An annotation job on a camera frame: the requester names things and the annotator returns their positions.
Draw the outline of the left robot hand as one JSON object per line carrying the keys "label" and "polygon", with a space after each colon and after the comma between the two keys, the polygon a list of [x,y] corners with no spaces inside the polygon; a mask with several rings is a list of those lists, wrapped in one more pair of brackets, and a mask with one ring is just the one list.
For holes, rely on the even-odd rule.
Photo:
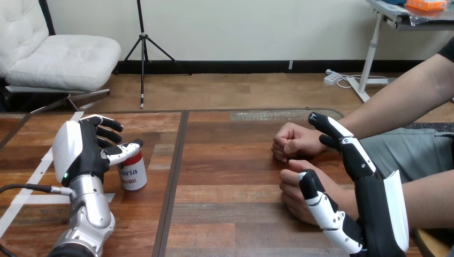
{"label": "left robot hand", "polygon": [[66,121],[52,144],[56,179],[64,187],[82,175],[104,182],[104,174],[112,165],[134,156],[143,146],[140,139],[121,143],[118,133],[123,128],[118,121],[101,115]]}

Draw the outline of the person's hand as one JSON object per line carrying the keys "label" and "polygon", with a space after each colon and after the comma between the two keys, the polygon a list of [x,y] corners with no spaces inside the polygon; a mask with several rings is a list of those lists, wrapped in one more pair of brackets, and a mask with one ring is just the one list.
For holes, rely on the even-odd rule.
{"label": "person's hand", "polygon": [[313,169],[316,172],[326,193],[338,204],[340,210],[346,212],[353,219],[358,218],[357,202],[353,189],[341,187],[309,161],[290,160],[289,165],[289,169],[281,170],[279,174],[281,179],[279,188],[282,191],[281,198],[283,203],[298,220],[307,224],[317,225],[299,187],[298,174],[304,169]]}
{"label": "person's hand", "polygon": [[319,141],[321,135],[320,131],[286,123],[273,137],[271,151],[274,158],[281,162],[299,157],[313,157],[328,149]]}

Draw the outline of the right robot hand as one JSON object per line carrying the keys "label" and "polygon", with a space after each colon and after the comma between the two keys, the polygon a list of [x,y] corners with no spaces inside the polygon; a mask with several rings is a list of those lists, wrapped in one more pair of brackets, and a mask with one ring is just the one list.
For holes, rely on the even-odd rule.
{"label": "right robot hand", "polygon": [[308,121],[323,133],[322,144],[341,153],[358,206],[354,220],[339,210],[316,172],[304,169],[299,187],[322,232],[350,256],[405,256],[410,236],[399,170],[385,176],[360,141],[331,117],[313,112]]}

